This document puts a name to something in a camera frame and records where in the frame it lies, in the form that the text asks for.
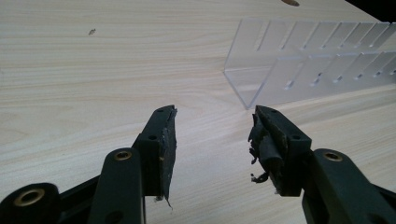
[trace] small hole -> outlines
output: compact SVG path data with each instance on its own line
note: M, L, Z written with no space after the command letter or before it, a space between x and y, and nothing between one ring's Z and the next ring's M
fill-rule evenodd
M38 193L37 193L37 192L30 192L30 193L24 195L24 196L21 198L21 201L22 201L23 203L26 203L26 202L29 202L29 201L34 200L34 199L37 198L37 197L38 197Z
M359 74L358 76L355 77L355 79L360 79L361 77L363 77L363 74Z
M317 78L315 78L315 80L311 83L311 86L316 86L318 85L319 81L320 81L320 77L321 77L322 73L319 73Z
M114 211L105 217L105 223L106 224L117 224L120 223L120 221L123 218L123 213L121 211Z
M343 159L341 156L333 152L325 152L323 155L329 161L341 161Z
M132 153L129 151L121 151L115 155L116 161L125 161L132 157Z
M343 79L343 76L339 76L336 80L334 80L333 82L334 83L337 83L337 82L339 82L339 81L341 81L341 79Z
M15 199L14 204L19 207L24 207L33 203L38 202L45 194L43 189L29 189L22 192L17 199Z
M293 80L290 80L290 81L286 84L285 90L291 89L291 87L293 86L293 84L294 84L294 81L293 81Z

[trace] dark spot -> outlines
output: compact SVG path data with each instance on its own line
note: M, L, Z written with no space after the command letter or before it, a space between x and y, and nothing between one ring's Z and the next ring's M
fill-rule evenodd
M290 5L290 6L293 6L293 7L299 7L300 6L300 4L297 1L295 1L295 0L282 0L282 2L284 2L284 3L286 3L286 4Z
M90 32L88 33L88 35L93 35L96 32L96 29L90 30Z

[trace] wooden table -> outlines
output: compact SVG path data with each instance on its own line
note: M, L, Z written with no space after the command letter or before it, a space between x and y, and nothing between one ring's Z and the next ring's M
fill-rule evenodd
M147 198L148 223L305 223L301 198L250 182L262 171L248 153L254 111L222 74L244 17L375 21L343 0L298 1L1 1L0 199L30 183L65 191L98 175L153 110L176 105L174 209ZM395 89L274 108L313 148L346 153L396 191Z

